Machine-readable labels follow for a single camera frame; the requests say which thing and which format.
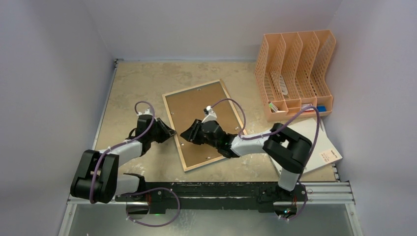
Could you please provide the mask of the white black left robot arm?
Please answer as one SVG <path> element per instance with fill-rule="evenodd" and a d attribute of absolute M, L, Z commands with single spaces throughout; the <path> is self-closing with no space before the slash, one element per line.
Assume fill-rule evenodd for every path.
<path fill-rule="evenodd" d="M 176 135 L 160 118 L 139 115 L 137 125 L 120 144 L 103 150 L 85 150 L 71 183 L 70 195 L 94 203 L 108 203 L 116 195 L 128 194 L 134 201 L 145 198 L 144 177 L 118 176 L 119 166 L 143 156 L 153 142 L 163 143 Z"/>

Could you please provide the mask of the blue wooden picture frame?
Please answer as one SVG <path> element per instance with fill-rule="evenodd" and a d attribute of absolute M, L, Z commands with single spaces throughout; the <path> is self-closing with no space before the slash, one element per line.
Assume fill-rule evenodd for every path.
<path fill-rule="evenodd" d="M 236 135 L 243 128 L 222 80 L 183 88 L 162 96 L 185 172 L 217 162 L 223 156 L 215 138 Z"/>

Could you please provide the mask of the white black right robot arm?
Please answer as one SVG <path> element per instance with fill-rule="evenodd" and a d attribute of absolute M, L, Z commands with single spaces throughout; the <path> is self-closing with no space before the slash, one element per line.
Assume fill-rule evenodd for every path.
<path fill-rule="evenodd" d="M 249 154 L 265 153 L 282 169 L 277 196 L 290 199 L 296 192 L 295 186 L 308 163 L 313 143 L 282 123 L 275 123 L 270 130 L 254 135 L 225 132 L 216 121 L 194 123 L 180 135 L 196 145 L 209 145 L 223 157 L 237 158 Z"/>

